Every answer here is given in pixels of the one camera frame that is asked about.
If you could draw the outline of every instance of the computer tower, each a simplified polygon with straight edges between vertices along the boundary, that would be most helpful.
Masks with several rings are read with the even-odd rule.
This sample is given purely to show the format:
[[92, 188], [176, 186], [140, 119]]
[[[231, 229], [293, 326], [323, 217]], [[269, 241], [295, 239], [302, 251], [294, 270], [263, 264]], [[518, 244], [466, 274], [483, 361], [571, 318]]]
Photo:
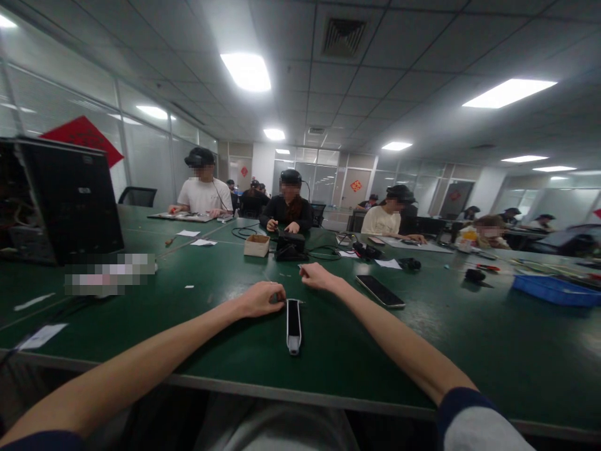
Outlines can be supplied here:
[[0, 229], [10, 241], [0, 240], [0, 257], [63, 266], [73, 255], [123, 250], [104, 152], [18, 137], [0, 140], [0, 157]]

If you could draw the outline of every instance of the small box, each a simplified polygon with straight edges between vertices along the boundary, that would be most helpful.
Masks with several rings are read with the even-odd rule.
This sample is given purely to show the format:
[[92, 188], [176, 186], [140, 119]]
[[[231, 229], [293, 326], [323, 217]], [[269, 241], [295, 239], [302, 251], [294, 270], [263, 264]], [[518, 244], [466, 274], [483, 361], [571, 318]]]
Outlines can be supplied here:
[[264, 235], [251, 235], [244, 242], [244, 255], [265, 257], [269, 252], [269, 237]]

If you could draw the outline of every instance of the blue plastic basket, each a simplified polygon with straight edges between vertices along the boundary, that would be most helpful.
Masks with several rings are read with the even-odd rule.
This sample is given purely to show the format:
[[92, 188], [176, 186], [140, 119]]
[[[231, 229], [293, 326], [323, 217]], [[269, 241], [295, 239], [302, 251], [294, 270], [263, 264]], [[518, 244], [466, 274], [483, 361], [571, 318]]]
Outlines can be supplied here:
[[554, 277], [515, 276], [512, 288], [558, 305], [594, 307], [601, 305], [601, 292]]

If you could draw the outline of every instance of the red paper sign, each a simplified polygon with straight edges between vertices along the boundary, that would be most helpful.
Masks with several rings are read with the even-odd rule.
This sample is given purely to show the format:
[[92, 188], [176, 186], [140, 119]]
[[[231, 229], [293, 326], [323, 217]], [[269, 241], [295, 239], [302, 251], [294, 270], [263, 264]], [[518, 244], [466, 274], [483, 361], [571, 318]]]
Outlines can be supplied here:
[[359, 191], [362, 188], [363, 185], [361, 185], [361, 182], [358, 180], [355, 180], [353, 183], [351, 183], [351, 189], [355, 192]]
[[104, 150], [109, 168], [123, 160], [122, 154], [85, 116], [50, 130], [40, 138]]

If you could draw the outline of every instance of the office room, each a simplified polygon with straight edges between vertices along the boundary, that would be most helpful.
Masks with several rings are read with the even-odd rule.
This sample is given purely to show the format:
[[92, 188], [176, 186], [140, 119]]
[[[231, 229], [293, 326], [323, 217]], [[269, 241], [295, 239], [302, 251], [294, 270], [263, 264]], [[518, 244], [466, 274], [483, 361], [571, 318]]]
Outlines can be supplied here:
[[0, 3], [0, 450], [593, 450], [601, 2]]

